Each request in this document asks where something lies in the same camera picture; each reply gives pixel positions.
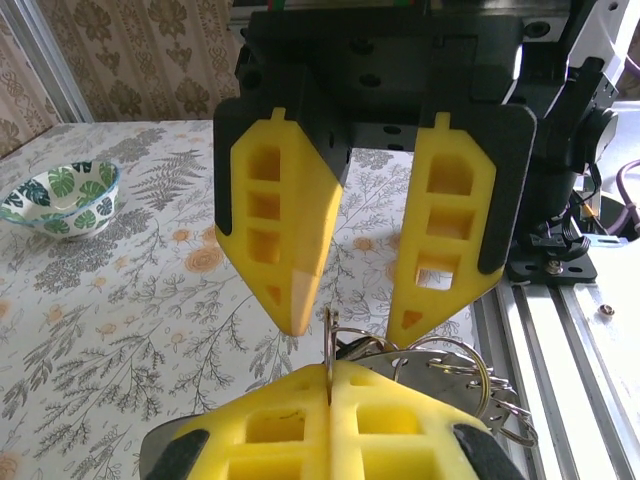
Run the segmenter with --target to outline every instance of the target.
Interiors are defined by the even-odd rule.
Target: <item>table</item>
[[[0,224],[0,480],[138,478],[156,425],[321,361],[325,304],[345,325],[384,331],[411,155],[354,152],[316,319],[290,338],[217,245],[212,131],[59,125],[0,161],[4,196],[55,165],[110,160],[124,200],[79,243]],[[470,310],[434,333],[472,343]]]

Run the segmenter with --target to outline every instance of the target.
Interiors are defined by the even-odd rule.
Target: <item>leaf-patterned bowl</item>
[[[0,218],[56,239],[89,238],[113,218],[119,180],[109,162],[54,168],[15,188],[0,204]]]

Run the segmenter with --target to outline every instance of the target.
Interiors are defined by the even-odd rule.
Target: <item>screw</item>
[[[606,315],[607,317],[613,317],[613,315],[616,313],[613,307],[611,305],[607,305],[606,303],[600,305],[600,307],[598,307],[598,311],[601,314]]]
[[[549,260],[545,271],[549,275],[560,275],[562,273],[562,262],[560,260]]]

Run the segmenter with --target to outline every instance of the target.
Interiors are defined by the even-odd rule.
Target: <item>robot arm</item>
[[[214,116],[216,225],[278,327],[306,331],[352,148],[415,152],[391,341],[492,288],[508,256],[517,274],[615,133],[630,3],[237,0],[241,94]],[[421,269],[453,273],[451,288],[421,288]]]

